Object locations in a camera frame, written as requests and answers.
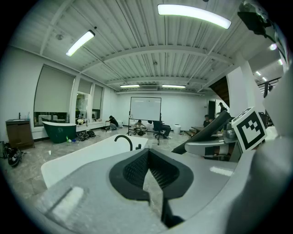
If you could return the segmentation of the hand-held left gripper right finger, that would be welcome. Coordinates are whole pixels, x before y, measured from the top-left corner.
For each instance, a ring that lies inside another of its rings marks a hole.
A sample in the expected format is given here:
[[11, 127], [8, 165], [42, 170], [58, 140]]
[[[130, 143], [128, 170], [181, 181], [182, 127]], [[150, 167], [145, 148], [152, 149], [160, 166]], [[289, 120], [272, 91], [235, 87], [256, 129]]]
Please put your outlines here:
[[236, 163], [158, 150], [148, 155], [150, 206], [171, 228], [203, 209], [224, 187]]

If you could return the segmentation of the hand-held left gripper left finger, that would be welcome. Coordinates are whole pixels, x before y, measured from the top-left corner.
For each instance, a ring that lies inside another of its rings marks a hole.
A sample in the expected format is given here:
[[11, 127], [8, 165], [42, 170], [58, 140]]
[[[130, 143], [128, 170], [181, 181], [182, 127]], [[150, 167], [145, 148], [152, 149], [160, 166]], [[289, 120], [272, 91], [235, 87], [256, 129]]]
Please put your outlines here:
[[48, 188], [36, 209], [56, 234], [159, 234], [167, 230], [147, 201], [124, 198], [110, 183], [110, 169], [129, 151], [87, 163]]

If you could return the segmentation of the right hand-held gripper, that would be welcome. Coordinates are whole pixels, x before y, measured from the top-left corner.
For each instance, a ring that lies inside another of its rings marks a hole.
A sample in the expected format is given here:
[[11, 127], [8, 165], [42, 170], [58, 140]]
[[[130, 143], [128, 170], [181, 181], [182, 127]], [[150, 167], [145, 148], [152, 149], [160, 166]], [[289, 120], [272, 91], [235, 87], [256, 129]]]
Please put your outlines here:
[[[231, 120], [231, 127], [236, 133], [242, 153], [253, 150], [267, 137], [265, 125], [255, 110], [248, 107]], [[184, 146], [188, 153], [206, 158], [224, 157], [228, 155], [229, 144], [224, 140], [189, 142]]]

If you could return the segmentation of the black handheld shower head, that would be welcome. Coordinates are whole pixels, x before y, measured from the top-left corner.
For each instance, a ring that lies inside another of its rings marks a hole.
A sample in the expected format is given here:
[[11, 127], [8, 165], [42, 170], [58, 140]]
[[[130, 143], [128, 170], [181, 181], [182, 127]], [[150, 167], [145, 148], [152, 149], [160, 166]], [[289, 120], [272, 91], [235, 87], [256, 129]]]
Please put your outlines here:
[[222, 130], [225, 124], [231, 120], [231, 116], [227, 111], [223, 111], [217, 118], [214, 119], [208, 126], [203, 128], [199, 133], [182, 143], [172, 150], [172, 153], [184, 154], [186, 152], [185, 145], [187, 143], [202, 142], [211, 140], [212, 135]]

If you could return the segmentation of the white bathtub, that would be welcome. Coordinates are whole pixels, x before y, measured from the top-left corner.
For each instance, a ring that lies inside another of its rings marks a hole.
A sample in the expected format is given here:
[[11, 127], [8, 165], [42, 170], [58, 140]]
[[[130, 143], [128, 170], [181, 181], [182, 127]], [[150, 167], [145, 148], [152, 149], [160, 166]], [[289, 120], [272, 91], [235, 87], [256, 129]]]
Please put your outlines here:
[[87, 163], [129, 152], [130, 144], [128, 140], [119, 138], [115, 141], [117, 136], [116, 134], [95, 144], [44, 163], [41, 166], [41, 172], [46, 187], [50, 188], [71, 172]]

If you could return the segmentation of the dark green bathtub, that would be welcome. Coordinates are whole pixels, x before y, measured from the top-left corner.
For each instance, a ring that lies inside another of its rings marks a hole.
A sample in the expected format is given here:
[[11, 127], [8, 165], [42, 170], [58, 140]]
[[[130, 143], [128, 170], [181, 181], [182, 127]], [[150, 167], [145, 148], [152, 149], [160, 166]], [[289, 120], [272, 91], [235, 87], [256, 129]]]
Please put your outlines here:
[[43, 121], [43, 127], [50, 140], [55, 144], [76, 138], [76, 124]]

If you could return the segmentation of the black office chair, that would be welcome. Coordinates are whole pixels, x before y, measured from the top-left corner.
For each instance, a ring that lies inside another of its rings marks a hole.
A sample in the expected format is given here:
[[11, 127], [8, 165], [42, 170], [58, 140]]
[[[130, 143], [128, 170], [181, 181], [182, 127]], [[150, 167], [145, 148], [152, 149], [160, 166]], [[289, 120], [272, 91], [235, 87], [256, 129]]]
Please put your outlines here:
[[155, 138], [158, 139], [158, 145], [159, 145], [159, 138], [162, 136], [163, 134], [160, 132], [160, 124], [162, 123], [162, 121], [153, 121], [153, 130], [155, 131], [155, 133], [153, 134]]

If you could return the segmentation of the dark wooden staircase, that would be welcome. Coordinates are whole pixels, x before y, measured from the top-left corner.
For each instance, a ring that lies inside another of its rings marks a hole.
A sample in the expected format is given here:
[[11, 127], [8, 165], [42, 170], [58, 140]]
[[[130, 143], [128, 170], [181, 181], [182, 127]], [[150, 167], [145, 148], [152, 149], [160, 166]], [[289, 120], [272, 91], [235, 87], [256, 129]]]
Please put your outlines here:
[[230, 107], [228, 82], [226, 76], [209, 86]]

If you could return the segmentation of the whiteboard on rolling stand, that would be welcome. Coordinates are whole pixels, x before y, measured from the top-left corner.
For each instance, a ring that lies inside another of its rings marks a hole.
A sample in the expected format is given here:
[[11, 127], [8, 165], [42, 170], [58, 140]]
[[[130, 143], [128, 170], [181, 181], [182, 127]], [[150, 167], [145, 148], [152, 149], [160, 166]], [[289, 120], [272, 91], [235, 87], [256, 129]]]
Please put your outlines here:
[[160, 97], [131, 97], [129, 120], [161, 121]]

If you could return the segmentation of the black curved faucet spout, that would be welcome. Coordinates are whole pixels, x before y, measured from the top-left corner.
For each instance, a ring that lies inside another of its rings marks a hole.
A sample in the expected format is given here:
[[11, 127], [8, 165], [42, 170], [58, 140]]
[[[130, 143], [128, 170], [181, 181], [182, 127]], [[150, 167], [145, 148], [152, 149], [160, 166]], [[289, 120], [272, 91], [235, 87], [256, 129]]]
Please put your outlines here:
[[131, 139], [129, 137], [121, 134], [121, 135], [116, 136], [115, 139], [114, 139], [114, 141], [116, 142], [119, 138], [126, 139], [128, 141], [128, 143], [129, 143], [129, 145], [130, 145], [130, 151], [133, 150], [133, 143], [132, 143], [132, 141], [131, 141]]

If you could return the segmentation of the brown wooden vanity cabinet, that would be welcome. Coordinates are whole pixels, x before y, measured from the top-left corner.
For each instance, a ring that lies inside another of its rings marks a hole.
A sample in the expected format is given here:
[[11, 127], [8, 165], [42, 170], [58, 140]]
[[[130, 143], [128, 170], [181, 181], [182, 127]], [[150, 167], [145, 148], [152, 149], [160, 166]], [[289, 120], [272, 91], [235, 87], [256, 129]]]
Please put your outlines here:
[[28, 119], [10, 119], [5, 123], [9, 144], [12, 148], [34, 147], [31, 124]]

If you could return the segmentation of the grey window roller blind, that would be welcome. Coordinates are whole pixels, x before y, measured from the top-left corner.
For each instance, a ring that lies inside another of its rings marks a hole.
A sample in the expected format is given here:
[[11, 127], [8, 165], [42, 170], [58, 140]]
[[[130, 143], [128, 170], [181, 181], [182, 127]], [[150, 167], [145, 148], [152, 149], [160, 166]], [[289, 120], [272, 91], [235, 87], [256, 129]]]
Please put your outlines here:
[[103, 88], [95, 85], [92, 108], [100, 110], [101, 108], [101, 99], [102, 99]]
[[69, 112], [74, 76], [44, 65], [36, 88], [35, 112]]
[[79, 86], [78, 86], [78, 92], [82, 92], [85, 94], [91, 94], [91, 87], [92, 87], [92, 82], [89, 82], [84, 79], [80, 79]]

